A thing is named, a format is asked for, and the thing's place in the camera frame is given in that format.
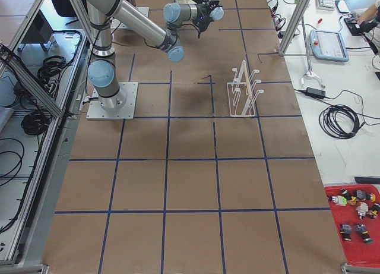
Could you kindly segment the metal reacher grabber tool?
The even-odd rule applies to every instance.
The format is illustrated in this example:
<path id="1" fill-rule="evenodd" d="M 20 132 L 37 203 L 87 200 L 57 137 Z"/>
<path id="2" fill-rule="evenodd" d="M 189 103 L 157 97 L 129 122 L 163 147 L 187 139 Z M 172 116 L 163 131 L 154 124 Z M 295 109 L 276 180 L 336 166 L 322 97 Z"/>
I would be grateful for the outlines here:
<path id="1" fill-rule="evenodd" d="M 305 51 L 306 51 L 306 61 L 307 61 L 307 70 L 303 74 L 303 76 L 300 78 L 300 86 L 303 87 L 306 80 L 315 80 L 321 89 L 325 89 L 325 85 L 322 82 L 322 79 L 312 70 L 312 63 L 311 63 L 311 56 L 309 54 L 309 44 L 308 39 L 306 36 L 306 29 L 305 29 L 305 22 L 303 17 L 301 18 L 301 25 L 303 30 L 303 40 L 305 44 Z"/>

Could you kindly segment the black smartphone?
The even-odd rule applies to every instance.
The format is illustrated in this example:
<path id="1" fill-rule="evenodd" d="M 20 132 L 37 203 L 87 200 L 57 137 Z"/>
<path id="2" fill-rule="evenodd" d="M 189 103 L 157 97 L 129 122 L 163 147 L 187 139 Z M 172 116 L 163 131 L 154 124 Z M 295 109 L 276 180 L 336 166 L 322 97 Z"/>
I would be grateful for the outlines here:
<path id="1" fill-rule="evenodd" d="M 337 7 L 339 13 L 348 14 L 350 12 L 343 0 L 335 0 L 335 6 Z"/>

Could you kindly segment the black power adapter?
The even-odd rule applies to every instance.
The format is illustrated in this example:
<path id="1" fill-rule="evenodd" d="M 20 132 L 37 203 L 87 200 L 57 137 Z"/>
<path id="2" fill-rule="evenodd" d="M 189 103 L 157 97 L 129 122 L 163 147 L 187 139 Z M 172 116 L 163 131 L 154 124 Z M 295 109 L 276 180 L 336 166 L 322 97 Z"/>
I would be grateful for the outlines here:
<path id="1" fill-rule="evenodd" d="M 316 99 L 326 98 L 324 90 L 315 89 L 315 88 L 311 88 L 311 87 L 306 88 L 305 95 L 316 98 Z"/>

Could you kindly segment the red parts tray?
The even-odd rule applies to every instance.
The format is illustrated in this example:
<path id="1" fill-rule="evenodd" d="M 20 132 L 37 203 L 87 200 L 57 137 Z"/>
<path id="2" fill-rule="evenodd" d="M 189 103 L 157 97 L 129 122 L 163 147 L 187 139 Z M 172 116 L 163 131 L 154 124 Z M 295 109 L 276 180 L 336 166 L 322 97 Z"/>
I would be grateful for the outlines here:
<path id="1" fill-rule="evenodd" d="M 325 187 L 349 264 L 379 267 L 379 191 L 370 184 Z"/>

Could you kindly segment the blue teach pendant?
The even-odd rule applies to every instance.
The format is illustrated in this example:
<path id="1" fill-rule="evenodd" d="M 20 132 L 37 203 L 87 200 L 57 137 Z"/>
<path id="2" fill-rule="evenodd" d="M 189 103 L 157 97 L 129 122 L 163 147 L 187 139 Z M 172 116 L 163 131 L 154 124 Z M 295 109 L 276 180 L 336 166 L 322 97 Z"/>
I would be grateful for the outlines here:
<path id="1" fill-rule="evenodd" d="M 339 32 L 311 30 L 309 41 L 314 57 L 319 60 L 347 62 L 349 56 Z"/>

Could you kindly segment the black teleoperation controller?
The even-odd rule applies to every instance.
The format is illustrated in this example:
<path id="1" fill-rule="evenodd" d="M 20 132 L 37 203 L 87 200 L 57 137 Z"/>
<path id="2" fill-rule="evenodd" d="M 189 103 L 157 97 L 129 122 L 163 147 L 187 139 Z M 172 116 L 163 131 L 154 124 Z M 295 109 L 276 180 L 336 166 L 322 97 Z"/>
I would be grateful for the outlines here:
<path id="1" fill-rule="evenodd" d="M 344 22 L 352 36 L 360 36 L 371 30 L 366 21 L 360 23 L 356 17 L 346 17 Z"/>

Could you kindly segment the aluminium frame post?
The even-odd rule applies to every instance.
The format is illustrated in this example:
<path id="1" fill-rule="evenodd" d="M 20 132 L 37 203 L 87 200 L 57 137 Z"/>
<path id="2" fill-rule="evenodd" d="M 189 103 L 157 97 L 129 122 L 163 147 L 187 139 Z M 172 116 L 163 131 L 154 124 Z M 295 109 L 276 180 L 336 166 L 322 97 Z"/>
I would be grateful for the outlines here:
<path id="1" fill-rule="evenodd" d="M 286 50 L 294 37 L 296 28 L 298 27 L 299 22 L 303 17 L 307 9 L 307 6 L 309 5 L 309 1 L 310 0 L 299 0 L 299 3 L 296 5 L 296 8 L 294 9 L 293 15 L 288 22 L 286 32 L 284 34 L 284 37 L 282 38 L 282 41 L 278 49 L 278 54 L 280 56 L 285 55 Z"/>

